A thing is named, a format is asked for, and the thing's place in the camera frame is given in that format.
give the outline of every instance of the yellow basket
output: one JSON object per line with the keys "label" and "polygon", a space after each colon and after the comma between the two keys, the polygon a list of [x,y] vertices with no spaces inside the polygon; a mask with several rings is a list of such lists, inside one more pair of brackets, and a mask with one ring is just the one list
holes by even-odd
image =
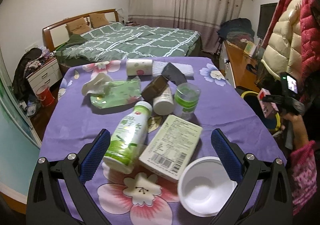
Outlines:
{"label": "yellow basket", "polygon": [[[254,92],[254,91],[245,91],[244,93],[241,94],[241,98],[245,100],[245,102],[252,108],[252,110],[256,113],[256,115],[261,119],[261,121],[263,122],[263,124],[266,126],[266,128],[268,128],[269,132],[274,134],[276,133],[277,131],[279,131],[280,127],[281,127],[281,121],[280,121],[280,115],[279,113],[277,113],[275,115],[275,120],[276,120],[276,123],[275,123],[275,127],[274,128],[270,128],[269,126],[269,123],[271,123],[272,119],[267,119],[264,117],[263,115],[263,112],[262,112],[262,109],[261,109],[261,106],[260,106],[260,103],[258,101],[258,96],[259,93],[257,92]],[[256,104],[254,102],[255,105],[250,104],[248,102],[248,96],[251,96],[251,97],[254,97],[257,99],[257,103]]]}

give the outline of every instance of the pink sweater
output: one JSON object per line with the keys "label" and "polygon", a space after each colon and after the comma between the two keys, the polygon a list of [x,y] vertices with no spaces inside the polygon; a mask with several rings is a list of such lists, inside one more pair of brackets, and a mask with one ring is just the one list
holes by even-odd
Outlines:
{"label": "pink sweater", "polygon": [[292,189],[293,215],[296,215],[317,191],[314,145],[315,142],[312,140],[303,148],[290,154],[294,180],[294,188]]}

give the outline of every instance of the green checkered duvet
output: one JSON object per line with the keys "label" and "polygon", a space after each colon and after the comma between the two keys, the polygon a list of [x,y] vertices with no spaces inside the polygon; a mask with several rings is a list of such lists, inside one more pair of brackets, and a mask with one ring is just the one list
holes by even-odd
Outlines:
{"label": "green checkered duvet", "polygon": [[88,41],[66,48],[66,59],[90,62],[141,57],[186,56],[199,38],[197,31],[112,23],[81,35]]}

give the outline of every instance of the toilet paper roll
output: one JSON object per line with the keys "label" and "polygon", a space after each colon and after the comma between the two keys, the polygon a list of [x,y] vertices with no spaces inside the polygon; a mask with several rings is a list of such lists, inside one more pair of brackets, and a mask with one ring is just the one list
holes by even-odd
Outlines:
{"label": "toilet paper roll", "polygon": [[150,59],[128,59],[127,75],[152,75],[152,60]]}

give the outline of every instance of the green label bottle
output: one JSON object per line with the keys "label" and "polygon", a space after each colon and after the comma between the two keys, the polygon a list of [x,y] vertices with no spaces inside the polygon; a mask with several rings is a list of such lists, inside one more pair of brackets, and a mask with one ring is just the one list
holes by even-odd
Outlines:
{"label": "green label bottle", "polygon": [[134,106],[133,112],[120,121],[103,157],[106,165],[125,174],[132,172],[134,162],[146,139],[151,112],[152,106],[149,103],[139,101]]}

